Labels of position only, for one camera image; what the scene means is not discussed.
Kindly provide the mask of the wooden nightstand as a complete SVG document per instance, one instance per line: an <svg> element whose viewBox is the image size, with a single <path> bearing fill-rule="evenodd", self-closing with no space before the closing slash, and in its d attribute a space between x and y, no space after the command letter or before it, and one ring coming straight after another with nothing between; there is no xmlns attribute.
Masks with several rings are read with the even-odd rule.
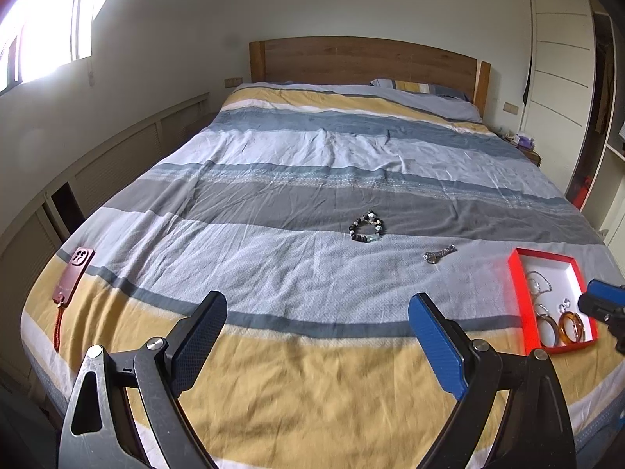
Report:
<svg viewBox="0 0 625 469"><path fill-rule="evenodd" d="M497 130L498 136L512 144L515 148L521 151L525 158L530 160L534 165L539 167L541 165L541 157L535 150L534 140L525 136L524 134L514 133L512 130L499 128Z"/></svg>

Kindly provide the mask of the amber orange bangle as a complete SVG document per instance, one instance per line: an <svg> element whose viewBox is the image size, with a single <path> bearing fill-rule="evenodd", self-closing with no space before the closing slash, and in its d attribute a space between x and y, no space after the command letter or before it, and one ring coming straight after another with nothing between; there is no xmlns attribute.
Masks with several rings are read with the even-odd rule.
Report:
<svg viewBox="0 0 625 469"><path fill-rule="evenodd" d="M566 345L575 345L585 341L585 326L578 313L567 310L558 319L558 330L561 342Z"/></svg>

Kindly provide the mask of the white wardrobe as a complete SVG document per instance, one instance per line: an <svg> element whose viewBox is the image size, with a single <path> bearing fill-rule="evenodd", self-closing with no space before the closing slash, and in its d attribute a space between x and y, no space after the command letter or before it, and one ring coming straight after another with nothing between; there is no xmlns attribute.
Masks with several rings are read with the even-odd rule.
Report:
<svg viewBox="0 0 625 469"><path fill-rule="evenodd" d="M532 53L520 129L541 170L604 242L621 221L622 167L608 145L619 40L598 0L530 0Z"/></svg>

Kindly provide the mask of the thin silver bangle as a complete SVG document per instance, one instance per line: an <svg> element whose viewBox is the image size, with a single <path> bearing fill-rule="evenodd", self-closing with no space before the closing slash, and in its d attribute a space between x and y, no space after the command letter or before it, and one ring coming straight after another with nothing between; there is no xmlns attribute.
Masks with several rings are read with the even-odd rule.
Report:
<svg viewBox="0 0 625 469"><path fill-rule="evenodd" d="M534 313L535 313L536 317L538 317L538 318L540 318L540 317L549 317L551 315L549 309L546 308L545 305L542 305L540 303L535 303L533 305L533 310L534 310Z"/></svg>

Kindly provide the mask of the window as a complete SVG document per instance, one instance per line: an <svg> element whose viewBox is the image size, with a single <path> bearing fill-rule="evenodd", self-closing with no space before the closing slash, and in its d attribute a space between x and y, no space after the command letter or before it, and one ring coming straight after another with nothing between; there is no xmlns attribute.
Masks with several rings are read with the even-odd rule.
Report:
<svg viewBox="0 0 625 469"><path fill-rule="evenodd" d="M1 91L92 55L106 0L14 0L1 15Z"/></svg>

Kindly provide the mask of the red jewelry box tray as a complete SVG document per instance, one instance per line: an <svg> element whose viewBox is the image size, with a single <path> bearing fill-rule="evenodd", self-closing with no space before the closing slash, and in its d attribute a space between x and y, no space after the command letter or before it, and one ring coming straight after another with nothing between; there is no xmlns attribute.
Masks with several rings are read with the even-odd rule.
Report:
<svg viewBox="0 0 625 469"><path fill-rule="evenodd" d="M540 348L549 354L561 354L566 351L578 351L598 341L598 325L577 306L579 297L586 291L586 282L573 257L517 248L513 250L507 262L521 316L524 350L527 353ZM565 311L578 313L585 326L585 341L569 346L561 342L558 347L543 347L540 344L533 310L535 303L545 305L557 324Z"/></svg>

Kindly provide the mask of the dark brown bangle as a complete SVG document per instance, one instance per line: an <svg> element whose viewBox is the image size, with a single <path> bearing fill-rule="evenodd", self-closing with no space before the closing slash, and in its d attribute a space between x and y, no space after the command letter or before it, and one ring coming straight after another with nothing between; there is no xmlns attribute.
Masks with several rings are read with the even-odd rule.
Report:
<svg viewBox="0 0 625 469"><path fill-rule="evenodd" d="M537 315L536 325L540 344L543 347L558 347L561 344L559 327L550 315Z"/></svg>

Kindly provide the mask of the low wall cabinet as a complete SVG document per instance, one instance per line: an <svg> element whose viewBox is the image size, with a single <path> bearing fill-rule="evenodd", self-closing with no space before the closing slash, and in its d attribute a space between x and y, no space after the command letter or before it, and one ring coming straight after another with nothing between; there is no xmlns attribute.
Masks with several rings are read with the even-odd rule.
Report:
<svg viewBox="0 0 625 469"><path fill-rule="evenodd" d="M1 234L1 381L28 393L34 372L20 341L21 310L61 244L122 188L208 121L204 92L122 130L51 180Z"/></svg>

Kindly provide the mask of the wooden headboard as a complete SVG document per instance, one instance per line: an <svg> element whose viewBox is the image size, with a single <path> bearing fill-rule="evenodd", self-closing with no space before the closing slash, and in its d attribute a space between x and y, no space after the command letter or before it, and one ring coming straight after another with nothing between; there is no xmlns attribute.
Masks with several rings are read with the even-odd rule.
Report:
<svg viewBox="0 0 625 469"><path fill-rule="evenodd" d="M377 77L460 90L485 112L491 64L406 41L357 36L307 36L249 43L252 82L366 84Z"/></svg>

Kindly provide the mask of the grey pillow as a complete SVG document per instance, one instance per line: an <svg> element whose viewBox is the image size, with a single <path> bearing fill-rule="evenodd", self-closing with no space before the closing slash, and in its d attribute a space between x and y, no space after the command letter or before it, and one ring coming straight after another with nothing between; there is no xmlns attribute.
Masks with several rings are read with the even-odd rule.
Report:
<svg viewBox="0 0 625 469"><path fill-rule="evenodd" d="M393 102L439 115L446 120L481 123L479 109L461 90L427 82L408 82L378 77L370 81L377 94Z"/></svg>

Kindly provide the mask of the striped duvet cover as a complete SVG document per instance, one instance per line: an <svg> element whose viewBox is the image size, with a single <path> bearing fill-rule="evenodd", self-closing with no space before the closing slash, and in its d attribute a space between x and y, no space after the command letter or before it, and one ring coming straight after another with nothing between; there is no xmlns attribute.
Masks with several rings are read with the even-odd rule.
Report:
<svg viewBox="0 0 625 469"><path fill-rule="evenodd" d="M94 249L53 347L54 288ZM163 336L211 291L228 318L181 403L223 467L413 468L445 393L408 324L415 293L520 353L507 260L571 256L622 284L601 237L481 123L369 85L244 85L213 122L97 209L37 278L21 339L57 409L86 350Z"/></svg>

